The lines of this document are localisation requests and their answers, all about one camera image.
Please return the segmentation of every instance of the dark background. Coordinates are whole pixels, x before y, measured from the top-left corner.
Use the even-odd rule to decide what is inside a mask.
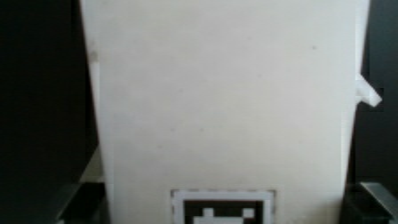
[[[364,77],[384,102],[359,105],[348,183],[398,195],[398,0],[373,1]],[[50,223],[96,143],[78,1],[2,0],[0,223]]]
[[[357,107],[348,183],[379,181],[398,197],[398,0],[373,0],[363,75],[384,101]]]
[[[0,1],[0,223],[46,224],[96,135],[78,1]]]

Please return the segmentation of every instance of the white surface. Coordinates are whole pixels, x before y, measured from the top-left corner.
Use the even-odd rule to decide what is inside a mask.
[[[254,209],[251,208],[244,209],[244,218],[254,218]]]
[[[277,224],[338,222],[356,104],[380,100],[356,81],[366,7],[84,1],[116,224],[173,222],[173,189],[276,190]]]
[[[244,224],[244,219],[242,218],[194,218],[194,224]]]
[[[274,192],[245,192],[245,191],[174,191],[173,192],[173,211],[174,211],[174,224],[185,224],[185,209],[183,202],[187,200],[194,201],[261,201],[263,202],[263,223],[272,224],[274,214],[272,207],[276,203],[276,195]],[[204,216],[213,216],[213,211],[204,210]]]
[[[213,217],[213,209],[206,208],[204,217],[194,218],[194,224],[244,224],[244,218]]]

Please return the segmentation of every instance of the black object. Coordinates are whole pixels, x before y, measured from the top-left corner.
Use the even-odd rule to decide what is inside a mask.
[[[109,221],[107,196],[103,183],[69,185],[61,190],[55,222],[66,224],[105,224]]]
[[[380,204],[382,197],[368,191],[361,184],[356,186],[356,189],[345,195],[340,224],[391,223],[393,215]]]

